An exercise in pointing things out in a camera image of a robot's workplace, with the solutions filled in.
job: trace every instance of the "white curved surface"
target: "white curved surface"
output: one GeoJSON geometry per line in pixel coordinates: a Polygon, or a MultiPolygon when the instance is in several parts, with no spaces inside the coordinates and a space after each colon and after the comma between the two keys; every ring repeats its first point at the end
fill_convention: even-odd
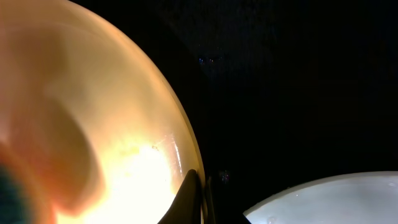
{"type": "Polygon", "coordinates": [[[45,195],[28,195],[35,223],[157,223],[188,170],[204,184],[171,87],[92,12],[68,1],[0,0],[0,79],[0,154],[13,158],[2,164],[36,178],[21,181],[45,195]]]}
{"type": "Polygon", "coordinates": [[[252,224],[393,224],[397,211],[398,172],[370,172],[299,185],[244,214],[252,224]]]}

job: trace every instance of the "dark background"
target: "dark background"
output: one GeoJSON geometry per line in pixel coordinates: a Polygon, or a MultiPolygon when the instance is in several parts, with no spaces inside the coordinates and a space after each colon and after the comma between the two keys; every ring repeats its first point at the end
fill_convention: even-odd
{"type": "Polygon", "coordinates": [[[165,75],[221,217],[311,180],[397,170],[396,3],[75,2],[165,75]]]}

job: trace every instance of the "white bowl rim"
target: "white bowl rim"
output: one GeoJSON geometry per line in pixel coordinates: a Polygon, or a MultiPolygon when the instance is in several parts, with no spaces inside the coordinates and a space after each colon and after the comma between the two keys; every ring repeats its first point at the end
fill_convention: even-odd
{"type": "Polygon", "coordinates": [[[259,203],[253,205],[251,208],[247,209],[243,213],[243,215],[246,217],[250,213],[261,208],[263,205],[272,202],[273,200],[282,198],[283,196],[290,194],[292,192],[298,191],[298,190],[313,187],[315,185],[325,184],[327,182],[332,182],[332,181],[337,181],[337,180],[356,178],[356,177],[389,177],[389,176],[398,176],[398,171],[358,172],[358,173],[352,173],[352,174],[342,174],[342,175],[336,175],[336,176],[331,176],[331,177],[325,177],[322,179],[309,181],[307,183],[299,184],[294,187],[283,190],[279,193],[276,193],[274,195],[271,195],[270,197],[260,201],[259,203]]]}

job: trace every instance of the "black object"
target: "black object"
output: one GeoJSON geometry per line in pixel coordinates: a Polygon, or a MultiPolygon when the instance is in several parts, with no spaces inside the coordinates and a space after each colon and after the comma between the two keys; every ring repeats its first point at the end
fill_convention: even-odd
{"type": "Polygon", "coordinates": [[[187,173],[172,205],[159,224],[200,224],[200,208],[205,208],[203,218],[205,224],[235,223],[250,224],[246,217],[232,208],[217,206],[214,194],[215,187],[222,187],[210,177],[206,183],[205,194],[202,197],[199,176],[195,170],[187,173]]]}
{"type": "Polygon", "coordinates": [[[200,224],[201,201],[199,176],[195,170],[190,170],[159,224],[200,224]]]}

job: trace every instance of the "curved edge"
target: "curved edge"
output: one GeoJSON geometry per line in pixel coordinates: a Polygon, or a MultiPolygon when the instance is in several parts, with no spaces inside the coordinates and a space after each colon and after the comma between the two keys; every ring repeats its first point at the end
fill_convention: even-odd
{"type": "Polygon", "coordinates": [[[189,170],[169,210],[158,224],[200,224],[201,193],[196,170],[189,170]]]}
{"type": "Polygon", "coordinates": [[[336,176],[332,176],[332,177],[325,177],[322,179],[318,179],[318,180],[313,180],[311,182],[307,182],[304,184],[300,184],[297,185],[295,187],[283,190],[279,193],[276,193],[272,196],[270,196],[269,198],[264,199],[263,201],[255,204],[254,206],[252,206],[251,208],[247,209],[243,215],[246,217],[248,216],[250,213],[256,211],[257,209],[259,209],[260,207],[262,207],[263,205],[270,203],[276,199],[282,198],[283,196],[290,194],[292,192],[298,191],[298,190],[302,190],[302,189],[306,189],[309,187],[313,187],[315,185],[320,185],[320,184],[325,184],[327,182],[332,182],[332,181],[337,181],[337,180],[342,180],[342,179],[350,179],[350,178],[356,178],[356,177],[380,177],[380,176],[398,176],[398,171],[378,171],[378,172],[360,172],[360,173],[354,173],[354,174],[343,174],[343,175],[336,175],[336,176]]]}
{"type": "Polygon", "coordinates": [[[146,58],[146,60],[150,63],[151,67],[153,68],[153,72],[155,72],[155,74],[162,80],[162,82],[164,83],[164,85],[166,86],[166,88],[168,89],[169,93],[171,94],[172,98],[174,99],[175,104],[177,105],[177,107],[179,108],[181,115],[185,121],[185,124],[187,125],[188,131],[192,137],[192,142],[195,146],[195,151],[197,154],[197,159],[198,159],[198,164],[199,164],[199,170],[198,175],[200,178],[200,183],[202,188],[204,188],[205,186],[205,170],[204,170],[204,166],[203,166],[203,161],[201,158],[201,154],[200,154],[200,150],[199,150],[199,145],[197,142],[197,139],[195,137],[195,133],[193,132],[193,128],[191,123],[189,122],[188,116],[180,102],[180,100],[178,99],[177,95],[175,94],[174,90],[172,89],[172,87],[170,86],[170,84],[168,83],[168,81],[166,80],[166,78],[163,76],[162,72],[157,68],[157,66],[155,65],[155,63],[148,57],[148,55],[145,54],[145,52],[134,43],[134,41],[132,41],[126,34],[124,34],[121,30],[119,30],[117,27],[115,27],[114,25],[112,25],[111,23],[109,23],[107,20],[103,19],[101,16],[95,14],[94,12],[90,11],[89,9],[84,8],[83,6],[80,6],[74,2],[70,2],[68,1],[69,4],[78,6],[78,8],[80,8],[82,11],[85,11],[87,15],[91,16],[93,19],[96,19],[98,22],[100,22],[102,25],[106,26],[107,28],[111,29],[114,34],[117,34],[121,40],[123,41],[123,44],[133,47],[135,50],[139,50],[139,53],[141,54],[141,56],[143,56],[144,58],[146,58]]]}

